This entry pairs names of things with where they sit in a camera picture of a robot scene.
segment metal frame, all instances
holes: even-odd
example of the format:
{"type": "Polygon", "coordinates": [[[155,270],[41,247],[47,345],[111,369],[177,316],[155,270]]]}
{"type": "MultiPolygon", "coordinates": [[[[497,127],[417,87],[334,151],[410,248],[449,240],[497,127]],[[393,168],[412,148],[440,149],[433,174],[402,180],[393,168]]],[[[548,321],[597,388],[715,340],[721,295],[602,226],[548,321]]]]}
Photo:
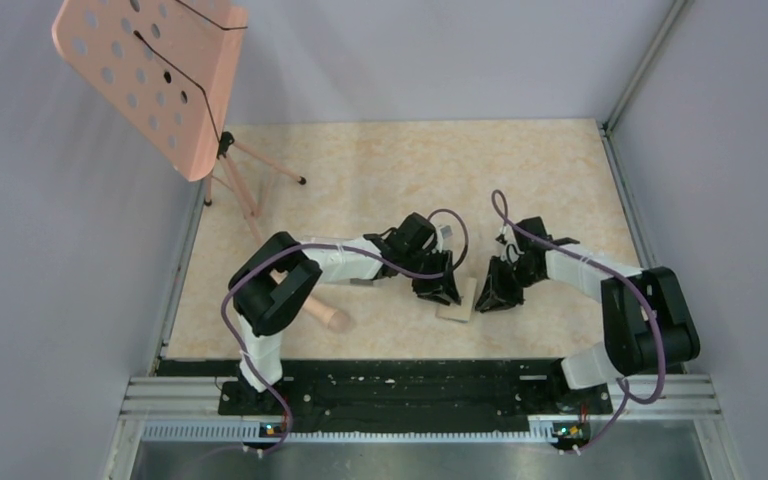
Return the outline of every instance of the metal frame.
{"type": "MultiPolygon", "coordinates": [[[[664,49],[666,41],[678,22],[693,3],[692,0],[675,0],[646,50],[639,66],[632,75],[608,120],[600,126],[603,146],[611,168],[617,192],[622,203],[638,259],[644,268],[657,265],[653,248],[646,235],[640,214],[636,208],[634,194],[626,181],[623,164],[613,143],[613,133],[622,120],[628,106],[642,82],[650,73],[664,49]]],[[[170,292],[169,303],[164,314],[157,357],[165,356],[177,313],[178,302],[186,276],[190,255],[195,242],[196,229],[201,218],[204,185],[199,187],[190,224],[183,242],[178,262],[177,275],[170,292]]],[[[143,435],[152,440],[169,441],[237,441],[249,438],[261,422],[280,421],[273,417],[243,417],[230,419],[217,413],[221,390],[218,384],[231,380],[228,377],[144,377],[133,378],[128,386],[120,412],[120,420],[111,445],[105,479],[129,480],[136,461],[137,450],[143,435]]],[[[654,376],[636,376],[629,379],[632,392],[645,395],[651,392],[654,376]]],[[[622,397],[616,385],[609,385],[614,405],[622,397]]],[[[607,420],[608,415],[591,416],[593,420],[607,420]]],[[[529,420],[535,427],[532,432],[520,435],[479,436],[410,436],[390,435],[386,438],[368,434],[291,434],[292,442],[545,442],[544,430],[551,422],[575,420],[573,415],[535,415],[529,420]]],[[[742,468],[736,450],[728,434],[722,412],[708,375],[668,375],[663,398],[652,405],[629,404],[619,421],[692,420],[699,437],[701,451],[713,480],[742,479],[742,468]]]]}
{"type": "Polygon", "coordinates": [[[649,48],[646,49],[646,53],[643,54],[643,58],[637,65],[637,68],[632,74],[631,79],[623,90],[620,99],[617,101],[614,108],[611,110],[611,114],[608,116],[608,120],[605,122],[604,128],[610,136],[619,125],[620,120],[625,114],[626,109],[634,100],[634,96],[646,79],[646,76],[652,70],[652,66],[660,57],[661,53],[666,46],[667,40],[669,40],[672,33],[675,31],[678,22],[683,18],[687,9],[693,4],[693,0],[674,0],[670,10],[667,12],[667,16],[664,21],[661,22],[661,26],[652,38],[649,48]]]}

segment black mounting plate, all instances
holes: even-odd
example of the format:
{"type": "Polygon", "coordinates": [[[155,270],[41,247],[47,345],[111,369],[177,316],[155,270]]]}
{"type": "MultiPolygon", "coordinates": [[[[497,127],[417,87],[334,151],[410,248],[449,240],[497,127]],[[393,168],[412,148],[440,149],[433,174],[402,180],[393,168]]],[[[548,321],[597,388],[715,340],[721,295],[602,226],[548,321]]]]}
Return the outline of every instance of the black mounting plate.
{"type": "MultiPolygon", "coordinates": [[[[565,413],[545,380],[554,360],[284,360],[275,389],[296,432],[521,432],[529,415],[565,413]]],[[[602,393],[585,395],[590,414],[612,411],[602,393]]],[[[282,413],[268,392],[222,385],[220,415],[282,413]]]]}

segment music stand leg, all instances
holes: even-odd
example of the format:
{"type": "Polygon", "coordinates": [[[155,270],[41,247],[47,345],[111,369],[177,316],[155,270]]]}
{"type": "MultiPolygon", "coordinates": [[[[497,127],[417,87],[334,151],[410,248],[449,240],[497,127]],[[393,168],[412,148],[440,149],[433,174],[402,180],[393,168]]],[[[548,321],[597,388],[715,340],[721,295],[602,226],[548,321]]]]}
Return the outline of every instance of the music stand leg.
{"type": "Polygon", "coordinates": [[[213,205],[213,170],[210,171],[210,175],[204,181],[207,182],[204,188],[204,206],[209,207],[213,205]]]}
{"type": "MultiPolygon", "coordinates": [[[[253,216],[251,215],[251,211],[248,208],[250,205],[246,201],[244,194],[237,193],[238,190],[245,190],[247,192],[248,188],[245,186],[245,184],[240,185],[242,178],[240,178],[239,175],[234,174],[236,172],[236,167],[231,160],[225,156],[220,156],[219,164],[222,165],[222,168],[225,170],[225,174],[229,179],[230,186],[232,190],[234,190],[234,196],[237,197],[237,202],[240,204],[240,209],[243,212],[243,218],[245,218],[246,223],[249,225],[249,230],[251,231],[255,243],[258,245],[263,245],[263,234],[260,232],[260,227],[258,227],[257,223],[254,221],[253,216]]],[[[277,272],[272,273],[272,278],[274,278],[276,282],[281,282],[283,280],[283,276],[277,272]]],[[[305,312],[309,313],[312,317],[317,319],[319,323],[325,326],[325,328],[334,332],[344,332],[352,326],[351,318],[343,311],[328,305],[313,295],[307,297],[307,300],[305,300],[302,308],[305,312]]]]}
{"type": "Polygon", "coordinates": [[[236,142],[234,143],[234,146],[240,149],[242,152],[245,152],[251,155],[252,157],[260,160],[261,162],[269,165],[270,167],[275,169],[277,172],[292,178],[293,180],[298,182],[300,185],[304,185],[307,183],[307,179],[304,178],[303,176],[299,175],[293,170],[290,170],[289,168],[285,167],[281,163],[276,162],[275,160],[272,160],[269,157],[263,156],[255,150],[252,150],[249,146],[245,145],[244,143],[236,142]]]}
{"type": "Polygon", "coordinates": [[[258,217],[260,215],[260,208],[257,202],[255,202],[254,196],[249,190],[248,185],[246,185],[245,180],[240,175],[239,170],[237,170],[237,166],[225,155],[220,156],[218,160],[225,171],[225,176],[228,177],[231,189],[234,191],[234,196],[237,197],[237,201],[240,203],[240,208],[249,216],[258,217]]]}

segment perforated plastic panel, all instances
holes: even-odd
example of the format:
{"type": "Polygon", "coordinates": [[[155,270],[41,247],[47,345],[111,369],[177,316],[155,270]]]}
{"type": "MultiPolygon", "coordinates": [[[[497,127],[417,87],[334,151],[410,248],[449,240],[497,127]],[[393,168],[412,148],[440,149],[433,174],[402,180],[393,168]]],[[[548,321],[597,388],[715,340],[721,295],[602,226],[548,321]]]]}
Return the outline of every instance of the perforated plastic panel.
{"type": "Polygon", "coordinates": [[[233,442],[258,438],[257,422],[151,421],[143,430],[144,441],[233,442]]]}
{"type": "MultiPolygon", "coordinates": [[[[219,25],[248,20],[229,0],[182,1],[219,25]]],[[[244,32],[220,30],[178,0],[66,0],[52,26],[66,62],[188,180],[213,168],[244,32]]]]}

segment wooden block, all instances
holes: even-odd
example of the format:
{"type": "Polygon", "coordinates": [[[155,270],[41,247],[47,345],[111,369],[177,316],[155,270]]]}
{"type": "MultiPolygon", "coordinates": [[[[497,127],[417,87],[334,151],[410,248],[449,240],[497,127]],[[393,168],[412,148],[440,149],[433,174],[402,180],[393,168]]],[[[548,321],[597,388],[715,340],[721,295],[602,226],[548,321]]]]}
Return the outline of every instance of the wooden block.
{"type": "Polygon", "coordinates": [[[467,323],[472,315],[472,307],[475,305],[475,290],[478,286],[478,280],[474,277],[466,279],[466,284],[459,286],[461,292],[460,305],[438,305],[437,318],[445,318],[458,322],[467,323]]]}

